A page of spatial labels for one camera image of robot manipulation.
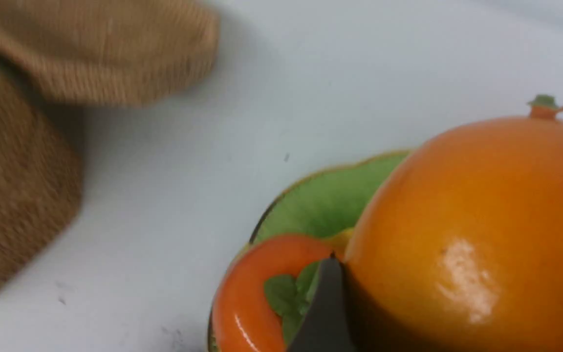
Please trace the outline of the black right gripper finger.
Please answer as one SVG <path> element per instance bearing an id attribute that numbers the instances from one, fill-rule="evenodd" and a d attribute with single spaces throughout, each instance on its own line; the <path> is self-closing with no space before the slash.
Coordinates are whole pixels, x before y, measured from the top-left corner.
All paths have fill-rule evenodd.
<path id="1" fill-rule="evenodd" d="M 335 254 L 317 270 L 310 307 L 288 352 L 356 352 L 346 311 L 344 270 Z"/>

